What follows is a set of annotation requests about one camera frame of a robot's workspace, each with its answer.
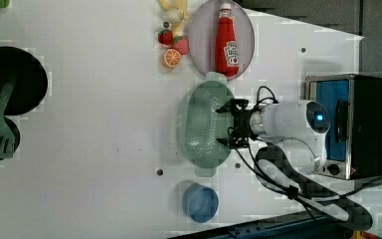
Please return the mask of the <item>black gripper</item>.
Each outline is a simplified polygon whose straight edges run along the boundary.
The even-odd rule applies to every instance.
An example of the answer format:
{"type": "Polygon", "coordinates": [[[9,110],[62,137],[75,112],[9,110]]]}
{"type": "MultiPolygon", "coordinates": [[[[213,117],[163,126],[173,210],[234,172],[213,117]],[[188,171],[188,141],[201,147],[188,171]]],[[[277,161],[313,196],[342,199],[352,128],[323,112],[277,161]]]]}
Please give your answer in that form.
{"type": "Polygon", "coordinates": [[[232,99],[224,104],[216,113],[230,112],[234,118],[234,125],[228,138],[218,138],[217,141],[229,148],[244,148],[249,146],[249,140],[254,140],[257,135],[252,131],[250,119],[253,110],[247,110],[249,101],[244,99],[232,99]]]}

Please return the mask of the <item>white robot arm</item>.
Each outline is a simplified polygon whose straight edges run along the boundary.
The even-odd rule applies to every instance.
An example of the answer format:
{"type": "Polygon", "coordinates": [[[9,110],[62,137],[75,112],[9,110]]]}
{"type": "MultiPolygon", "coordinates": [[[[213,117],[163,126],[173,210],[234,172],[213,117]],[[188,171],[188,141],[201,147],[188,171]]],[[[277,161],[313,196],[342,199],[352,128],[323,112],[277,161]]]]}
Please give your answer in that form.
{"type": "Polygon", "coordinates": [[[234,150],[246,148],[253,163],[250,169],[264,187],[346,228],[372,228],[368,208],[309,177],[326,162],[330,117],[323,105],[274,102],[250,110],[247,105],[246,100],[232,99],[216,109],[218,114],[231,114],[234,121],[219,142],[234,150]]]}

